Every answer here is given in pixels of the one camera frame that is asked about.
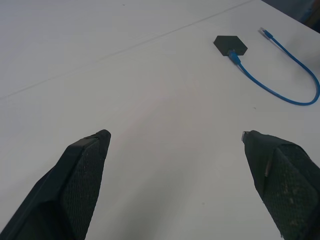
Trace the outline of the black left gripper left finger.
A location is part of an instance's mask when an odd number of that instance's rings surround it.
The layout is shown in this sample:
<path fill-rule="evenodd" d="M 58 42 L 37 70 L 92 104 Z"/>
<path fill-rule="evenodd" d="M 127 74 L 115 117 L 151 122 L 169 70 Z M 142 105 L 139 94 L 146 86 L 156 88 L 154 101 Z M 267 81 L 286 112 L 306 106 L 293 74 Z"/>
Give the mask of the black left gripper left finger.
<path fill-rule="evenodd" d="M 98 201 L 111 133 L 69 145 L 30 190 L 0 233 L 2 240 L 84 240 Z"/>

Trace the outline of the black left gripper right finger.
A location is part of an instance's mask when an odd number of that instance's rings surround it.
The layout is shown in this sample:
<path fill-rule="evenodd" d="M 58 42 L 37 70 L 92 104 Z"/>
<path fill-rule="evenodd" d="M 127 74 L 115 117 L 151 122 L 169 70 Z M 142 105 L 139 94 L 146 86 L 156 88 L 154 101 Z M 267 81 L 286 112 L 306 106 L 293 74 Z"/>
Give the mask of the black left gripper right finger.
<path fill-rule="evenodd" d="M 285 240 L 320 238 L 320 168 L 299 145 L 258 131 L 242 134 L 254 186 Z"/>

